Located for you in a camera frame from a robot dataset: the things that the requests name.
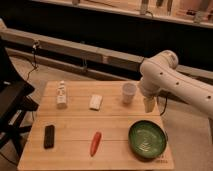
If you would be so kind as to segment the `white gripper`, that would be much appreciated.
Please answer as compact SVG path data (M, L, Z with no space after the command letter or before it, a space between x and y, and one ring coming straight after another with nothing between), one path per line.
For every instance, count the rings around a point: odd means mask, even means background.
M138 83L138 88L141 94L145 97L144 99L145 112L146 113L152 112L155 107L155 100L153 98L158 94L160 87L147 80L142 79Z

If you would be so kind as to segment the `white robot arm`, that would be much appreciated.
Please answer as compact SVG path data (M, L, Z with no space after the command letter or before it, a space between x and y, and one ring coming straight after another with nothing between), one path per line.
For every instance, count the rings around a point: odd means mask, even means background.
M213 86L179 73L177 66L178 56L171 50L144 60L140 66L140 92L152 99L160 89L166 89L213 120Z

